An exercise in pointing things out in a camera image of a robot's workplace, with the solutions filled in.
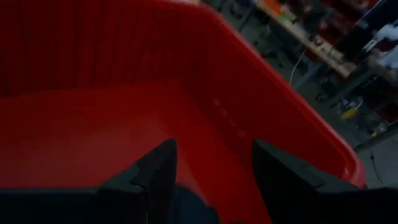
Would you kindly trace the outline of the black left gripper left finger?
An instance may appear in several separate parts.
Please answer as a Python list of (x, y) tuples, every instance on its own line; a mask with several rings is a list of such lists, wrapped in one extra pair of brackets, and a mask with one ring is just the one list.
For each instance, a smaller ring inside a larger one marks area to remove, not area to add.
[(0, 189), (0, 224), (165, 224), (176, 174), (168, 139), (97, 187)]

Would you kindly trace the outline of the navy garment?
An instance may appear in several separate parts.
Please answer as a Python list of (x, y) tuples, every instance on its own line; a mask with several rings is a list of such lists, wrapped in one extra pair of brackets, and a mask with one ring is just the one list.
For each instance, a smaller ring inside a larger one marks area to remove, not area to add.
[(176, 185), (168, 224), (220, 224), (220, 219), (195, 192)]

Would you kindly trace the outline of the small yellow object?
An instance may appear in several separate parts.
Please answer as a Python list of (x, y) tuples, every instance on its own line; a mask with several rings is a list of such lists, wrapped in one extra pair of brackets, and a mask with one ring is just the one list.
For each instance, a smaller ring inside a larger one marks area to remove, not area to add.
[(340, 118), (341, 118), (342, 120), (351, 119), (351, 118), (353, 118), (354, 116), (356, 116), (357, 112), (358, 112), (357, 107), (350, 107), (350, 108), (348, 108), (347, 110), (344, 110), (344, 111), (341, 113)]

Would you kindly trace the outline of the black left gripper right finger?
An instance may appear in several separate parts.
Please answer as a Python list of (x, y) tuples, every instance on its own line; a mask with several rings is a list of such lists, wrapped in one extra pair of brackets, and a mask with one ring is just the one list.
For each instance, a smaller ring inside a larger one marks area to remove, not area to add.
[(258, 139), (252, 171), (273, 224), (398, 224), (398, 186), (360, 189)]

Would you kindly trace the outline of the red plastic laundry basket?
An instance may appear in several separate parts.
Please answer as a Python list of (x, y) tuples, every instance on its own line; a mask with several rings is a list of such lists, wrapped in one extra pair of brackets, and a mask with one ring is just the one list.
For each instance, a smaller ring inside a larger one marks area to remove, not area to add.
[(271, 224), (263, 139), (360, 188), (352, 148), (204, 4), (0, 0), (0, 188), (93, 187), (162, 141), (223, 223)]

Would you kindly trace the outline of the wooden workbench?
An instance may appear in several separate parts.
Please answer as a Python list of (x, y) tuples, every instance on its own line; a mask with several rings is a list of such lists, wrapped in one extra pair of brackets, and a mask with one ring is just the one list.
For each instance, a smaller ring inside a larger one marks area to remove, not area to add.
[(265, 12), (278, 25), (281, 25), (288, 33), (292, 34), (309, 51), (315, 54), (329, 67), (333, 68), (342, 77), (347, 78), (357, 69), (357, 65), (343, 58), (343, 54), (326, 41), (316, 35), (314, 40), (309, 40), (310, 34), (298, 23), (293, 23), (296, 16), (287, 6), (276, 3), (276, 0), (252, 0), (254, 5)]

